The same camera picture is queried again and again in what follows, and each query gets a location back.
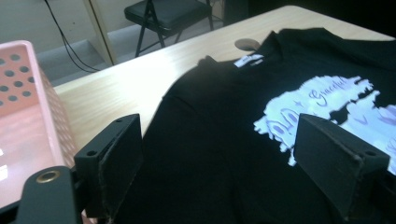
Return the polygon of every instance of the light wood tabletop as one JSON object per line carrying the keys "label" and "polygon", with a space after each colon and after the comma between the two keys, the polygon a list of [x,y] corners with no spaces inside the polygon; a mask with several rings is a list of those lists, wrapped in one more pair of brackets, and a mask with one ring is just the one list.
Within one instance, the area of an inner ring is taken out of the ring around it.
{"label": "light wood tabletop", "polygon": [[261,43],[272,31],[313,27],[324,27],[348,39],[392,39],[300,7],[282,7],[68,82],[55,90],[65,107],[78,148],[84,147],[111,121],[129,114],[140,114],[144,133],[168,88],[206,55],[218,62],[238,59],[250,53],[234,46],[238,39],[251,38]]}

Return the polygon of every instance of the gray floor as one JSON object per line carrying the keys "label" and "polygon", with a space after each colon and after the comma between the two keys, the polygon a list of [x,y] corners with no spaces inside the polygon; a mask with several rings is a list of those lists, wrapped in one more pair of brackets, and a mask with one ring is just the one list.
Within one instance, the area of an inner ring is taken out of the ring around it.
{"label": "gray floor", "polygon": [[[214,19],[214,27],[215,29],[221,28],[222,21]],[[200,21],[183,31],[179,42],[194,36],[202,35],[209,31],[210,29],[208,19]],[[126,27],[108,34],[119,63],[126,62],[134,58],[139,32],[140,26],[132,25],[130,27]],[[146,30],[144,38],[143,46],[148,46],[151,43],[158,41],[158,36],[150,30]],[[172,45],[175,42],[175,39],[175,36],[169,37],[165,40],[165,45]],[[97,70],[107,68],[104,60],[99,56],[88,40],[73,43],[71,46],[78,57],[89,67]],[[141,53],[141,55],[150,53],[160,48],[161,47],[158,44]],[[37,54],[37,59],[40,67],[43,69],[44,73],[53,86],[58,86],[64,84],[65,82],[90,74],[90,72],[83,71],[73,64],[73,61],[70,59],[65,47],[39,53]],[[94,72],[94,70],[79,62],[75,56],[73,56],[73,59],[84,70]]]}

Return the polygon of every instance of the white graphic print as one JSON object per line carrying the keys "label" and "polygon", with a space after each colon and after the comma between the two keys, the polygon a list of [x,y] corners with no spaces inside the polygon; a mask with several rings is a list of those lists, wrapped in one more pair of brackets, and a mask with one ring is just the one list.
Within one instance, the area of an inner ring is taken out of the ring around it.
{"label": "white graphic print", "polygon": [[[359,99],[359,94],[367,91],[371,93]],[[347,120],[340,126],[389,154],[389,171],[396,175],[396,105],[375,107],[375,97],[379,94],[367,79],[360,77],[314,77],[299,90],[272,99],[265,107],[264,116],[254,122],[254,130],[268,133],[270,139],[280,142],[281,152],[289,150],[289,165],[293,166],[299,114],[330,119],[332,112],[346,106]]]}

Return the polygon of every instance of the pink basket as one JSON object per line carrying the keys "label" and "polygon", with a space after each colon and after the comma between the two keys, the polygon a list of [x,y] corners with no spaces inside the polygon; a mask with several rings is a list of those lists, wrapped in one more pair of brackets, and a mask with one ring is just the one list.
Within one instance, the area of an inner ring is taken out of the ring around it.
{"label": "pink basket", "polygon": [[72,167],[76,152],[64,109],[40,72],[32,44],[0,44],[0,207],[19,200],[35,172]]}

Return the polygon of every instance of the cord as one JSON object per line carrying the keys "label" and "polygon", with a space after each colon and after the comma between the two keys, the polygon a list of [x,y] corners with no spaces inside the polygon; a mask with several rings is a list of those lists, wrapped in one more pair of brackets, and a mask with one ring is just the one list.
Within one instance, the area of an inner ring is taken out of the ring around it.
{"label": "cord", "polygon": [[[61,26],[59,25],[58,21],[56,20],[55,16],[53,15],[53,12],[52,12],[52,9],[51,9],[51,7],[50,7],[50,4],[49,4],[48,0],[44,0],[44,1],[46,2],[47,7],[49,8],[50,15],[52,16],[53,20],[55,21],[55,24],[56,24],[56,26],[58,27],[59,32],[61,33],[62,41],[64,42],[64,47],[66,48],[67,54],[69,55],[69,58],[71,59],[71,61],[73,62],[73,64],[74,64],[75,66],[77,66],[79,69],[81,69],[82,71],[87,72],[87,73],[94,73],[94,72],[100,71],[99,69],[93,68],[93,67],[91,67],[91,66],[85,64],[85,63],[78,57],[78,55],[76,54],[76,52],[73,50],[73,48],[70,46],[69,42],[67,41],[66,36],[64,35],[64,32],[63,32],[62,29],[61,29]],[[77,58],[82,64],[84,64],[85,66],[87,66],[88,68],[90,68],[90,69],[93,70],[93,71],[86,70],[86,69],[82,68],[80,65],[78,65],[78,64],[76,63],[76,61],[73,59],[73,56],[70,54],[69,49],[71,49],[71,51],[73,52],[73,54],[76,56],[76,58]]]}

